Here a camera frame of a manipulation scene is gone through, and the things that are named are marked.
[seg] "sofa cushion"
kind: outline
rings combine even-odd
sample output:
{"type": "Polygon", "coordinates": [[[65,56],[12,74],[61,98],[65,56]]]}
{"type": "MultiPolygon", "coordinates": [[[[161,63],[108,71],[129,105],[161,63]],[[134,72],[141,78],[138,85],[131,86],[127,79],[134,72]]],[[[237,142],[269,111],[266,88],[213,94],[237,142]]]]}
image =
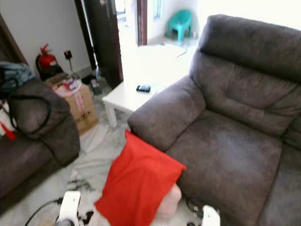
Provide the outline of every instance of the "sofa cushion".
{"type": "Polygon", "coordinates": [[[167,154],[187,166],[178,185],[230,216],[254,226],[269,194],[281,142],[237,121],[205,110],[167,154]]]}
{"type": "Polygon", "coordinates": [[[301,154],[285,145],[259,226],[301,225],[301,154]]]}
{"type": "Polygon", "coordinates": [[[301,116],[298,116],[285,132],[284,140],[290,146],[301,150],[301,116]]]}
{"type": "Polygon", "coordinates": [[[281,136],[301,112],[301,85],[197,52],[190,77],[206,106],[262,132],[281,136]]]}
{"type": "Polygon", "coordinates": [[[141,139],[166,151],[205,107],[202,92],[185,76],[153,96],[127,122],[141,139]]]}
{"type": "Polygon", "coordinates": [[[208,18],[199,43],[203,53],[301,82],[301,32],[226,15],[208,18]]]}
{"type": "Polygon", "coordinates": [[[0,147],[0,198],[52,158],[43,143],[30,141],[21,134],[13,141],[3,137],[0,147]]]}

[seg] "black phone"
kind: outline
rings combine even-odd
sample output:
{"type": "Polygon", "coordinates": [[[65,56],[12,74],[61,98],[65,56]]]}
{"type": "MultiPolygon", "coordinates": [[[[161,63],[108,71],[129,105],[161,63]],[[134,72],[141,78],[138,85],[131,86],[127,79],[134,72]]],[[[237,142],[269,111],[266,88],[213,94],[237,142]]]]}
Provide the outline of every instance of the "black phone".
{"type": "Polygon", "coordinates": [[[136,88],[136,90],[137,91],[140,91],[140,92],[150,92],[150,89],[151,88],[151,86],[149,86],[149,85],[143,85],[143,86],[137,86],[137,88],[136,88]]]}

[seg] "green plastic chair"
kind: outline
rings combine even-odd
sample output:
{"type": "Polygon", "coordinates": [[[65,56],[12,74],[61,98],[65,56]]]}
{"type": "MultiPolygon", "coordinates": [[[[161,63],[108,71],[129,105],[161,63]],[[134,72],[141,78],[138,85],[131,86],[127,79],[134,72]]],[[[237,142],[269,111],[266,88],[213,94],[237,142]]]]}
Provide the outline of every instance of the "green plastic chair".
{"type": "Polygon", "coordinates": [[[178,41],[184,40],[186,29],[189,29],[189,37],[192,36],[192,13],[189,10],[178,11],[167,23],[166,36],[170,37],[172,30],[178,31],[178,41]]]}

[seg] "sofa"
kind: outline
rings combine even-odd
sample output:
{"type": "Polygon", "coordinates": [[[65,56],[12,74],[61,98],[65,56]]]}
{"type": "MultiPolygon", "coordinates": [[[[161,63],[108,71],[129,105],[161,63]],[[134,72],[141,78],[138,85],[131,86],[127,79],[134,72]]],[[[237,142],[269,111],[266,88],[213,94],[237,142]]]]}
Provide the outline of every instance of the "sofa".
{"type": "Polygon", "coordinates": [[[210,16],[188,76],[128,119],[231,226],[301,225],[301,32],[210,16]]]}
{"type": "Polygon", "coordinates": [[[0,215],[80,151],[69,104],[43,82],[22,85],[8,104],[19,129],[0,138],[0,215]]]}

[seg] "red cloth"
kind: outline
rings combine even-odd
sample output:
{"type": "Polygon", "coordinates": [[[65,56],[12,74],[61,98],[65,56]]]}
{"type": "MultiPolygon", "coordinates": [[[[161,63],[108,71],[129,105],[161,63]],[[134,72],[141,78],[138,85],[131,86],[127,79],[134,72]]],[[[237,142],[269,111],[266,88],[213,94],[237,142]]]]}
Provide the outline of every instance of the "red cloth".
{"type": "Polygon", "coordinates": [[[186,167],[128,130],[126,139],[95,206],[111,226],[149,226],[186,167]]]}

